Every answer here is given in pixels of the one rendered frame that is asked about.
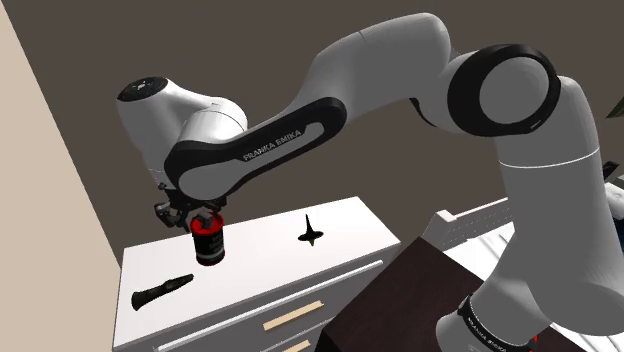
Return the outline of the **red and black can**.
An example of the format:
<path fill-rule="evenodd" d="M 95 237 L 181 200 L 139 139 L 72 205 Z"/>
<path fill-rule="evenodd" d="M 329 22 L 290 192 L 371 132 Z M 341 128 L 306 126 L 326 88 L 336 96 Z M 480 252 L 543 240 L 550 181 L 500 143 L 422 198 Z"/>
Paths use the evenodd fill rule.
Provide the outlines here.
<path fill-rule="evenodd" d="M 218 264 L 225 256 L 224 220 L 218 213 L 202 211 L 190 222 L 196 260 L 200 265 Z"/>

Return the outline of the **black tapered horn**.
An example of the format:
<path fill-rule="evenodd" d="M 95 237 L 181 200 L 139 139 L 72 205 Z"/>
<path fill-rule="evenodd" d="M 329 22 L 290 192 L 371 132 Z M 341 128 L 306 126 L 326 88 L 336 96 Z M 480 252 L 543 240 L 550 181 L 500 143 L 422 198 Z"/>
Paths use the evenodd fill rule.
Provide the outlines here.
<path fill-rule="evenodd" d="M 193 274 L 187 274 L 177 278 L 168 279 L 158 286 L 142 291 L 136 291 L 131 295 L 131 306 L 135 311 L 138 311 L 146 304 L 183 287 L 184 285 L 190 283 L 193 279 Z"/>

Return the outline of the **white chest of drawers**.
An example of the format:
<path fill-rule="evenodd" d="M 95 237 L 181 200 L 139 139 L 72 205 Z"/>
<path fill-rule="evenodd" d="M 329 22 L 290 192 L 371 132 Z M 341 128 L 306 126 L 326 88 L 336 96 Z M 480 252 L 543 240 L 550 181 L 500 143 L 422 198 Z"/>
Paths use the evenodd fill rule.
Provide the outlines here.
<path fill-rule="evenodd" d="M 324 232 L 313 246 L 298 240 L 305 215 Z M 399 247 L 357 197 L 227 225 L 214 266 L 196 261 L 190 235 L 128 247 L 112 352 L 314 352 L 322 327 Z M 190 283 L 132 308 L 134 292 L 187 274 Z"/>

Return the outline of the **black spinning top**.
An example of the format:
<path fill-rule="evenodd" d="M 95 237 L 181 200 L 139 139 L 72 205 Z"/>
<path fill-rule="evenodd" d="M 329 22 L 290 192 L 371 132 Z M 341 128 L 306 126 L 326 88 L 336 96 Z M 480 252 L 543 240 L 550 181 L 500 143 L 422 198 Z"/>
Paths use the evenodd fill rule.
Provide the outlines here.
<path fill-rule="evenodd" d="M 305 215 L 305 220 L 306 231 L 298 236 L 298 240 L 302 242 L 308 242 L 311 246 L 313 246 L 315 244 L 315 241 L 324 235 L 324 232 L 313 229 L 308 215 Z"/>

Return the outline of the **dark brown robot stand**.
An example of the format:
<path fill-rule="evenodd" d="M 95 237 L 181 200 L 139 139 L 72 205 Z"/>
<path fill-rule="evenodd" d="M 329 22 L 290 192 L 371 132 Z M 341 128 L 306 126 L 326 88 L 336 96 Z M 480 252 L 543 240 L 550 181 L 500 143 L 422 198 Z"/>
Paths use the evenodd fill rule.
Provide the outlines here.
<path fill-rule="evenodd" d="M 323 328 L 314 352 L 441 352 L 438 319 L 481 284 L 418 238 Z"/>

